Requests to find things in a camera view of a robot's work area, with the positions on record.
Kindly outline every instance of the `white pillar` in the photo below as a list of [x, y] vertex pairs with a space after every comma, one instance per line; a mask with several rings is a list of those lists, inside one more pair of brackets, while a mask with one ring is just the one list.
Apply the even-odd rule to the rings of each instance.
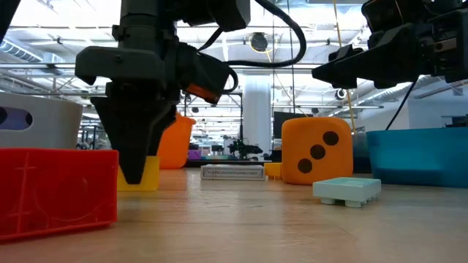
[[[248, 76], [243, 94], [244, 143], [257, 145], [267, 154], [271, 154], [271, 81], [269, 75]], [[257, 155], [259, 160], [263, 153]]]

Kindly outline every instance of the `blue bin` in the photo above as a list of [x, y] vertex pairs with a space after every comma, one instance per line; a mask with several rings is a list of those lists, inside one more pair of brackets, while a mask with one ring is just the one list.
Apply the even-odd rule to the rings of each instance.
[[372, 173], [382, 183], [468, 187], [468, 128], [371, 131]]

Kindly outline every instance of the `yellow block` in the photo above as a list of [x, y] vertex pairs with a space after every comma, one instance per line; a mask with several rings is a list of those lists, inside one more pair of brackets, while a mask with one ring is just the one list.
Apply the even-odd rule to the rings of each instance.
[[269, 177], [269, 179], [273, 178], [274, 180], [281, 180], [282, 179], [282, 163], [265, 163], [263, 165], [263, 170], [265, 171], [265, 175]]
[[143, 178], [139, 185], [128, 184], [124, 174], [118, 168], [117, 191], [156, 191], [159, 186], [159, 159], [156, 156], [146, 157]]

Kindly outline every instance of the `red plastic bin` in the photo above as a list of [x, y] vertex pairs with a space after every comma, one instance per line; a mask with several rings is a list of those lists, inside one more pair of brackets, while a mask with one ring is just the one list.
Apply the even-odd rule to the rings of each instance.
[[0, 240], [117, 220], [118, 152], [0, 149]]

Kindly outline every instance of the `table surface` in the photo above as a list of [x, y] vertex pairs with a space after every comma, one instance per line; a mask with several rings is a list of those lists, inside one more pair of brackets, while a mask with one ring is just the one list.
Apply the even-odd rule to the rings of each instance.
[[158, 192], [119, 193], [118, 218], [0, 245], [0, 262], [468, 262], [468, 189], [383, 186], [354, 209], [311, 186], [164, 171]]

